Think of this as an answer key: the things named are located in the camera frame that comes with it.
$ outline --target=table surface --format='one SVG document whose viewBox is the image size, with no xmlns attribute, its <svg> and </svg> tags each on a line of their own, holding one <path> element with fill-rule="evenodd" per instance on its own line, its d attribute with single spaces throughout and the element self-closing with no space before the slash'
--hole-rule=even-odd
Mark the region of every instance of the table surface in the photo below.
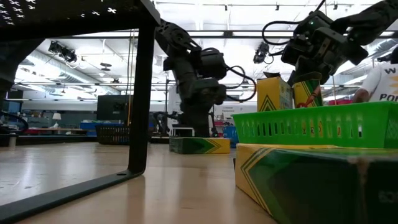
<svg viewBox="0 0 398 224">
<path fill-rule="evenodd" d="M 80 128 L 29 128 L 29 130 L 38 131 L 87 131 Z"/>
<path fill-rule="evenodd" d="M 235 187 L 232 155 L 180 155 L 150 144 L 144 175 L 21 223 L 276 224 Z M 0 149 L 0 205 L 113 174 L 128 146 L 95 142 Z"/>
</svg>

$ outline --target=white wall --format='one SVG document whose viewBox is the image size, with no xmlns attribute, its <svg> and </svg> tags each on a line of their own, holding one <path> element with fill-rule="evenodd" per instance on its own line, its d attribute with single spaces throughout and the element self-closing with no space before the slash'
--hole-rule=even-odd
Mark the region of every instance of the white wall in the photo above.
<svg viewBox="0 0 398 224">
<path fill-rule="evenodd" d="M 24 91 L 24 99 L 36 99 L 36 100 L 42 100 L 42 99 L 53 99 L 53 100 L 77 100 L 78 96 L 86 99 L 92 99 L 95 100 L 95 97 L 91 94 L 88 93 L 83 93 L 79 92 L 78 90 L 65 90 L 67 93 L 65 95 L 62 95 L 61 93 L 63 89 L 59 88 L 56 89 L 56 94 L 59 95 L 51 95 L 49 93 L 43 92 L 43 91 Z"/>
<path fill-rule="evenodd" d="M 224 118 L 231 118 L 233 114 L 255 113 L 256 111 L 257 103 L 225 102 L 214 107 L 215 116 L 224 115 Z"/>
<path fill-rule="evenodd" d="M 164 103 L 151 103 L 150 111 L 164 111 Z M 22 110 L 96 111 L 96 102 L 24 101 Z"/>
</svg>

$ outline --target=green basket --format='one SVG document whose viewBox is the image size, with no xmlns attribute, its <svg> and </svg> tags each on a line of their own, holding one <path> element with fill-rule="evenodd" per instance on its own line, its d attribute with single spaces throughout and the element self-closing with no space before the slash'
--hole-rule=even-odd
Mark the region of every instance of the green basket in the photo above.
<svg viewBox="0 0 398 224">
<path fill-rule="evenodd" d="M 233 115 L 240 143 L 398 148 L 398 103 Z"/>
</svg>

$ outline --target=white shirt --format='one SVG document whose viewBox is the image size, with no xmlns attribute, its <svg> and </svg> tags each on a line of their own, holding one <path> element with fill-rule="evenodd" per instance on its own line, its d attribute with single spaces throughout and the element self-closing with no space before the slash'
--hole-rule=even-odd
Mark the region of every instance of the white shirt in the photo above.
<svg viewBox="0 0 398 224">
<path fill-rule="evenodd" d="M 371 95 L 369 102 L 398 102 L 398 65 L 384 63 L 377 66 L 366 77 L 361 89 Z"/>
</svg>

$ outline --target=ceiling pipe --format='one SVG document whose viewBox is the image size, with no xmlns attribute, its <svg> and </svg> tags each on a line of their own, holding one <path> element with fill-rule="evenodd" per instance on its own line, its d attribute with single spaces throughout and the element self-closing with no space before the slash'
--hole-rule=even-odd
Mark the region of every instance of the ceiling pipe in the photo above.
<svg viewBox="0 0 398 224">
<path fill-rule="evenodd" d="M 191 3 L 191 2 L 172 2 L 172 1 L 157 1 L 157 5 L 163 5 L 163 4 L 179 4 L 179 5 L 195 5 L 195 3 Z M 270 6 L 270 7 L 275 7 L 275 4 L 233 4 L 233 3 L 227 3 L 227 4 L 222 4 L 222 3 L 215 3 L 215 4 L 211 4 L 211 3 L 204 3 L 204 6 L 222 6 L 225 7 L 225 5 L 227 6 L 243 6 L 243 7 L 259 7 L 259 6 Z M 280 6 L 290 6 L 290 7 L 303 7 L 306 4 L 278 4 Z M 355 6 L 356 4 L 347 4 L 347 3 L 339 3 L 339 6 Z M 373 4 L 361 4 L 362 6 L 372 6 Z M 307 4 L 308 7 L 317 7 L 318 4 Z"/>
<path fill-rule="evenodd" d="M 41 60 L 43 62 L 47 62 L 47 64 L 50 64 L 54 67 L 57 67 L 60 70 L 60 74 L 63 74 L 64 76 L 69 76 L 70 78 L 74 78 L 76 80 L 78 80 L 79 82 L 90 82 L 90 83 L 98 83 L 100 81 L 82 73 L 79 72 L 76 69 L 72 69 L 69 66 L 67 66 L 65 63 L 58 61 L 57 59 L 53 58 L 51 59 L 51 57 L 43 54 L 42 52 L 39 52 L 38 50 L 34 50 L 30 56 Z M 116 90 L 110 86 L 102 86 L 101 87 L 105 92 L 108 92 L 108 94 L 110 95 L 118 95 L 120 94 L 119 90 Z"/>
</svg>

